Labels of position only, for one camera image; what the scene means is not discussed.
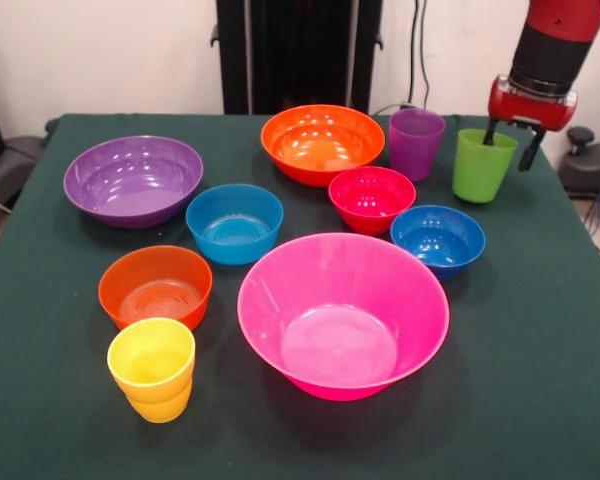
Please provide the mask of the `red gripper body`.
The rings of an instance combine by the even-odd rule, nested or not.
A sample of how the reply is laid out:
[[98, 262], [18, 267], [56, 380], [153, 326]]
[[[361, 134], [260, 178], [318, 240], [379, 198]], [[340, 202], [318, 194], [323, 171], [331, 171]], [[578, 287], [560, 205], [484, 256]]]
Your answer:
[[495, 122], [516, 123], [557, 132], [571, 121], [577, 103], [578, 94], [575, 91], [559, 97], [537, 96], [517, 88], [507, 76], [500, 75], [491, 86], [488, 115]]

